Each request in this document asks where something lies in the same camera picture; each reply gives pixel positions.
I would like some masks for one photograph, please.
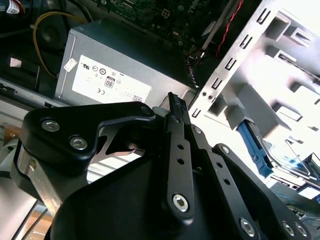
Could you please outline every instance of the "yellow wire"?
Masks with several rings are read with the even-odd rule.
[[[63,15],[63,16],[72,18],[72,19],[74,19],[74,20],[76,20],[76,21],[78,21],[78,22],[80,22],[80,23],[82,23],[82,24],[86,24],[87,21],[84,20],[84,19],[82,19],[81,17],[75,16],[75,15],[72,15],[72,14],[69,14],[69,13],[66,13],[66,12],[59,12],[59,11],[46,12],[46,13],[40,15],[40,16],[38,17],[38,19],[35,21],[35,23],[34,23],[34,28],[33,28],[33,33],[32,33],[32,38],[33,38],[33,43],[34,43],[34,47],[35,47],[36,54],[38,55],[39,60],[40,60],[40,62],[41,62],[41,64],[42,64],[42,66],[44,67],[44,69],[46,70],[46,72],[47,72],[50,76],[52,76],[52,77],[54,77],[54,78],[57,78],[57,76],[51,74],[51,72],[50,72],[49,69],[47,68],[47,66],[46,66],[46,64],[45,64],[45,62],[44,62],[44,60],[43,60],[43,58],[42,58],[42,56],[41,56],[41,53],[40,53],[40,50],[39,50],[39,46],[38,46],[38,42],[37,42],[37,29],[38,29],[38,25],[40,24],[40,22],[41,22],[43,19],[45,19],[45,18],[47,18],[47,17],[49,17],[49,16],[52,16],[52,15]]]

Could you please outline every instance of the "barcode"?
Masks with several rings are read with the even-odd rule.
[[[139,96],[134,95],[133,98],[132,98],[132,101],[134,101],[134,102],[142,102],[142,98],[139,97]]]

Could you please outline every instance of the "power supply label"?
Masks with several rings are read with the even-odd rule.
[[[144,103],[152,87],[81,55],[72,90],[103,104]]]

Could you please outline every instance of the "warning symbol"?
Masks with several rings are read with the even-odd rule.
[[[104,68],[100,68],[99,70],[100,74],[105,75],[106,74],[106,70]]]

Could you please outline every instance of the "red wire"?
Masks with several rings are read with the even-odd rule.
[[[234,20],[235,16],[237,15],[238,11],[240,10],[241,6],[242,6],[242,3],[244,2],[244,0],[241,0],[239,2],[239,5],[237,7],[237,9],[234,11],[234,13],[232,14],[228,24],[226,25],[226,29],[225,29],[225,33],[223,34],[223,38],[222,38],[222,41],[221,43],[219,44],[219,47],[218,47],[218,50],[215,54],[215,56],[218,58],[219,57],[219,52],[221,50],[221,46],[224,44],[225,40],[226,40],[226,37],[227,37],[227,33],[229,32],[229,27],[230,27],[230,24],[232,23],[232,21]]]

